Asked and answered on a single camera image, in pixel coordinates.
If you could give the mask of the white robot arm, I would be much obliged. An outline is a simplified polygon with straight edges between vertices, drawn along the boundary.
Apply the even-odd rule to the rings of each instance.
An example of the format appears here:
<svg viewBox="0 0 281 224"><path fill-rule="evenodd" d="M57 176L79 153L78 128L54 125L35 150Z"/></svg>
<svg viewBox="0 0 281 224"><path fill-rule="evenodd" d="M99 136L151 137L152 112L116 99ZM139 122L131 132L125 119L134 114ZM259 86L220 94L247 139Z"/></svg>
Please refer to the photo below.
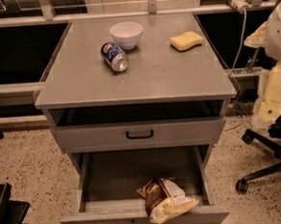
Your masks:
<svg viewBox="0 0 281 224"><path fill-rule="evenodd" d="M249 35L243 45L264 48L266 56L277 61L272 69L262 71L253 108L253 126L265 129L281 115L281 1L268 20Z"/></svg>

